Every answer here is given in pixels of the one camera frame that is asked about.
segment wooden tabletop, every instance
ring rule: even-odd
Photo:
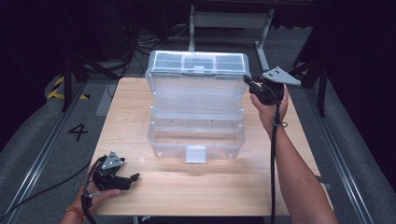
[[[117,176],[140,173],[129,190],[104,202],[100,215],[269,216],[271,214],[270,141],[258,111],[243,98],[246,143],[234,160],[185,163],[160,158],[147,135],[152,94],[144,78],[120,80],[92,161],[110,151],[125,158]],[[286,128],[315,175],[320,175],[292,100]],[[276,174],[276,213],[287,215]]]

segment wrist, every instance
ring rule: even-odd
[[[265,129],[265,131],[267,131],[268,137],[270,139],[272,138],[274,127],[275,127],[274,124],[268,128],[264,127],[264,129]],[[283,127],[282,125],[277,126],[276,134],[279,134],[279,133],[285,133],[285,127]]]
[[[83,223],[87,218],[85,217],[82,209],[73,205],[66,207],[66,212],[69,214],[69,220],[73,219],[72,223]]]
[[[273,122],[262,122],[262,127],[268,133],[268,135],[271,136],[272,130],[274,128],[274,123]]]
[[[81,199],[80,198],[76,198],[72,203],[70,203],[70,206],[76,207],[76,208],[78,208],[79,210],[82,211]]]

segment metal rail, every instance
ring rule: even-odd
[[[70,116],[73,107],[77,103],[78,97],[83,93],[85,86],[87,83],[78,83],[76,84],[76,88],[73,93],[73,101],[68,107],[66,111],[61,113],[59,118],[57,119],[54,127],[52,128],[49,137],[47,138],[46,142],[44,143],[44,146],[41,148],[40,153],[35,159],[35,162],[33,163],[32,167],[30,168],[29,172],[27,173],[26,177],[24,178],[20,188],[18,189],[16,195],[14,196],[14,199],[12,200],[11,204],[9,205],[6,213],[10,211],[14,206],[16,206],[18,203],[22,202],[23,200],[27,199],[32,192],[35,183],[37,182],[37,179],[40,177],[41,172],[44,169],[44,166],[46,165],[47,161],[50,158],[50,154],[52,153],[53,149],[56,146],[56,142],[59,138],[60,131],[62,130],[65,122],[67,121],[67,118]],[[14,221],[17,219],[20,211],[22,210],[23,205],[19,206],[16,208],[13,212],[11,212],[7,217],[5,217],[3,223],[11,224],[14,223]]]
[[[132,4],[159,4],[159,5],[196,5],[196,6],[227,6],[227,7],[251,7],[251,8],[293,8],[295,10],[310,9],[335,9],[328,1],[295,1],[295,0],[133,0]]]
[[[332,160],[335,164],[338,174],[341,176],[341,180],[346,189],[346,193],[352,203],[353,208],[355,209],[356,215],[358,216],[360,223],[374,223],[370,212],[368,211],[367,206],[364,203],[363,198],[361,197],[358,186],[356,185],[352,174],[347,168],[347,164],[343,158],[343,155],[341,154],[339,146],[337,145],[332,135],[329,124],[327,123],[326,119],[323,118],[318,112],[318,109],[316,107],[316,98],[313,90],[304,89],[304,93],[311,107],[316,111],[315,115],[318,124],[320,125],[320,128],[323,131],[324,136],[326,137],[326,140],[328,142],[330,153],[332,155]]]

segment clear plastic storage box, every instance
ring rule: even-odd
[[[233,159],[245,143],[242,96],[250,76],[242,53],[152,51],[148,140],[160,157]]]

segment forearm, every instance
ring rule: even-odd
[[[323,187],[282,127],[276,133],[276,166],[293,223],[337,222]]]

